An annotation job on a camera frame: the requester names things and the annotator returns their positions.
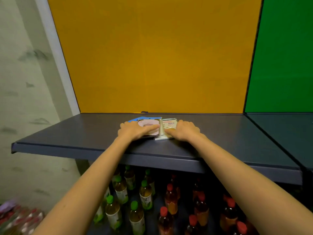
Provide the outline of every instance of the left hand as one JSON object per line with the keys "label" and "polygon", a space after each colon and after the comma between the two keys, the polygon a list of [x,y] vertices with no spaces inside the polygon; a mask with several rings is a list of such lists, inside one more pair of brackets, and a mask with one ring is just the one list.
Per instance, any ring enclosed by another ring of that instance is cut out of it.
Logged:
{"label": "left hand", "polygon": [[159,128],[160,125],[140,126],[137,121],[125,122],[120,124],[117,134],[120,138],[126,138],[130,141],[137,140],[152,130]]}

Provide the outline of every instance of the red-capped bottle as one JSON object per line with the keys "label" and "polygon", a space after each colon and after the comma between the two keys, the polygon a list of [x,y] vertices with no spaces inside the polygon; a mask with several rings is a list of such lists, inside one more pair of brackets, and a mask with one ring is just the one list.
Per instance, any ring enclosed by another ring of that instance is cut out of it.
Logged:
{"label": "red-capped bottle", "polygon": [[205,226],[208,224],[209,219],[209,206],[205,202],[205,195],[203,192],[199,192],[198,196],[195,198],[195,215],[198,218],[200,226]]}
{"label": "red-capped bottle", "polygon": [[177,192],[173,187],[173,184],[167,185],[167,191],[165,194],[165,205],[170,214],[175,215],[178,211],[178,198]]}
{"label": "red-capped bottle", "polygon": [[197,194],[199,192],[203,192],[203,185],[201,182],[201,179],[198,177],[197,180],[194,183],[194,188],[193,188],[193,201],[197,197]]}
{"label": "red-capped bottle", "polygon": [[232,225],[236,224],[238,213],[236,210],[236,203],[233,198],[227,198],[227,205],[225,206],[220,219],[220,226],[224,232],[228,232]]}
{"label": "red-capped bottle", "polygon": [[168,213],[167,208],[161,207],[158,221],[160,235],[174,235],[173,220],[173,216]]}
{"label": "red-capped bottle", "polygon": [[236,225],[229,229],[229,235],[247,235],[247,230],[247,226],[243,222],[238,221]]}
{"label": "red-capped bottle", "polygon": [[177,192],[177,199],[180,199],[180,189],[178,186],[177,176],[175,174],[172,174],[171,183],[173,184],[173,187]]}
{"label": "red-capped bottle", "polygon": [[189,216],[189,224],[187,226],[187,229],[185,231],[185,235],[197,235],[198,234],[198,228],[197,228],[197,216],[190,215]]}

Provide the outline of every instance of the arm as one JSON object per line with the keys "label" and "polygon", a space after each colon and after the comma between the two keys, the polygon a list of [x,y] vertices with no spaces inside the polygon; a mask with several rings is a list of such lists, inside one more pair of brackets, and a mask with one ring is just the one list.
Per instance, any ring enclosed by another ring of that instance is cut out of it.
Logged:
{"label": "arm", "polygon": [[189,142],[261,234],[313,234],[313,214],[290,194],[180,120],[167,134]]}
{"label": "arm", "polygon": [[66,195],[54,206],[34,235],[85,234],[95,215],[114,171],[131,141],[157,129],[137,122],[120,125],[118,137],[88,168]]}

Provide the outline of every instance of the white trim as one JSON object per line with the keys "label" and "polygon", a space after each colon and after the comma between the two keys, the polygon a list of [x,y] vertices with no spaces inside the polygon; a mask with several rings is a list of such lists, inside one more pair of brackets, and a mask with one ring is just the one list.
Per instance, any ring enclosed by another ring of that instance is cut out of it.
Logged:
{"label": "white trim", "polygon": [[65,58],[63,55],[57,30],[54,25],[48,0],[35,0],[35,1],[37,4],[37,8],[39,10],[42,24],[47,35],[52,55],[54,57],[55,63],[60,74],[60,78],[65,90],[69,106],[71,107],[72,114],[78,115],[80,114],[79,107],[73,90],[71,78],[69,77]]}

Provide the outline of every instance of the right hand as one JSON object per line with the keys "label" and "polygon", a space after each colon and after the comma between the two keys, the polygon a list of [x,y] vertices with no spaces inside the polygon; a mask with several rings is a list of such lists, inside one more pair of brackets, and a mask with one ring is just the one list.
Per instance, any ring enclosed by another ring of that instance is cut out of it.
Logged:
{"label": "right hand", "polygon": [[165,129],[165,132],[180,141],[189,142],[190,138],[200,134],[200,129],[192,122],[180,120],[176,125],[176,129]]}

